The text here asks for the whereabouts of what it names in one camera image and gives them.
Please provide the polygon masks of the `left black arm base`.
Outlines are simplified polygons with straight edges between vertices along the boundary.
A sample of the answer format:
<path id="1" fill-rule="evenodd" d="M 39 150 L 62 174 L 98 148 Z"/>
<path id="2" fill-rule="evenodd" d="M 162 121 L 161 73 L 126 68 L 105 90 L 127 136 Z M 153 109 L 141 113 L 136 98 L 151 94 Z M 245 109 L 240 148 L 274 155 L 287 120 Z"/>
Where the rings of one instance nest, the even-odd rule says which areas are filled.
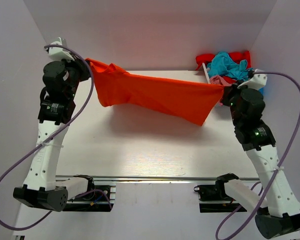
<path id="1" fill-rule="evenodd" d="M 112 181 L 79 174 L 58 184 L 69 193 L 64 212 L 109 213 L 115 204 L 116 184 Z"/>

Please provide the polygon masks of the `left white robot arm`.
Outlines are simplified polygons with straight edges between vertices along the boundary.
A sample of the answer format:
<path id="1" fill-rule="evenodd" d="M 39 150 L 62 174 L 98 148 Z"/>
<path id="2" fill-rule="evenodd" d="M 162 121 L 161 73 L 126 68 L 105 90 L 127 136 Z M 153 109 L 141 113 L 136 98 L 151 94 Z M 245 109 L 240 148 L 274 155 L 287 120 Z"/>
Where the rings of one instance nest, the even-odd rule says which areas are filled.
<path id="1" fill-rule="evenodd" d="M 76 195 L 89 200 L 96 187 L 88 179 L 75 176 L 65 183 L 56 182 L 57 163 L 76 104 L 79 83 L 90 77 L 84 60 L 75 56 L 53 60 L 43 68 L 44 88 L 40 93 L 38 114 L 38 149 L 28 174 L 13 197 L 22 204 L 38 209 L 61 212 Z"/>

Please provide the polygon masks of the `orange t-shirt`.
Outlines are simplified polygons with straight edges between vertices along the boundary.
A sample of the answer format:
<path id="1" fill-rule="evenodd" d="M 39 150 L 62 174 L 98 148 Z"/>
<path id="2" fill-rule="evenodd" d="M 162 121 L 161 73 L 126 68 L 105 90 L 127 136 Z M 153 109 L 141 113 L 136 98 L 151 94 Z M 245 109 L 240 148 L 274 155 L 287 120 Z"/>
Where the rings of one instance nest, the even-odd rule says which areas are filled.
<path id="1" fill-rule="evenodd" d="M 113 63 L 87 61 L 103 107 L 133 104 L 202 126 L 224 93 L 222 85 L 137 75 Z"/>

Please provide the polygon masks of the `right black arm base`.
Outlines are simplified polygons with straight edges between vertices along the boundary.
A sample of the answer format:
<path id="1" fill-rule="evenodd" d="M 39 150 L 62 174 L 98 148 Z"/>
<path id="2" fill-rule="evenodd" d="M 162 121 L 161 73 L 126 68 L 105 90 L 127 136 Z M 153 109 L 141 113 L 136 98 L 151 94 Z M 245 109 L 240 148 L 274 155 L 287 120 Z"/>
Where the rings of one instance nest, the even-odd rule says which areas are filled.
<path id="1" fill-rule="evenodd" d="M 198 194 L 200 213 L 231 213 L 238 206 L 232 197 L 226 195 L 225 183 L 239 180 L 234 173 L 227 173 L 217 177 L 214 184 L 201 184 L 193 188 Z"/>

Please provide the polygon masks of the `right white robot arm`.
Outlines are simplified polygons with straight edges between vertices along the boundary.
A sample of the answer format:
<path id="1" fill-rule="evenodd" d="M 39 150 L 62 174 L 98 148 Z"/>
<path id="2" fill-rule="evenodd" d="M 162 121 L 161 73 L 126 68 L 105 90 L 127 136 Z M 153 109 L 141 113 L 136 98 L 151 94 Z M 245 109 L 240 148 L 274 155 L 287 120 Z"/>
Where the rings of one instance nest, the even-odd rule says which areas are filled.
<path id="1" fill-rule="evenodd" d="M 233 84 L 225 87 L 221 103 L 230 108 L 235 136 L 256 170 L 263 195 L 257 195 L 232 173 L 217 178 L 216 195 L 223 200 L 232 198 L 252 213 L 266 239 L 299 231 L 300 202 L 281 166 L 275 138 L 261 119 L 263 95 L 256 89 Z"/>

